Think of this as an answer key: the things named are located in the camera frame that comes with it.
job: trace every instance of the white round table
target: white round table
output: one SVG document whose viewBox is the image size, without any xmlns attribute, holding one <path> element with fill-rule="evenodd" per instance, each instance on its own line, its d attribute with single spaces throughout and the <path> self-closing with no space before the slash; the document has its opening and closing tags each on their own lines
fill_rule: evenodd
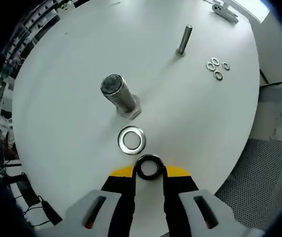
<svg viewBox="0 0 282 237">
<path fill-rule="evenodd" d="M 246 144 L 257 107 L 259 63 L 251 26 L 232 25 L 202 0 L 91 0 L 62 18 L 32 50 L 16 79 L 13 128 L 23 168 L 38 195 L 64 217 L 115 169 L 144 154 L 189 171 L 215 193 Z M 193 26 L 185 56 L 175 54 Z M 206 68 L 212 57 L 231 69 Z M 103 97 L 102 80 L 121 75 L 140 98 L 133 121 Z M 124 154 L 121 129 L 146 135 Z M 137 179 L 130 236 L 168 232 L 162 179 Z"/>
</svg>

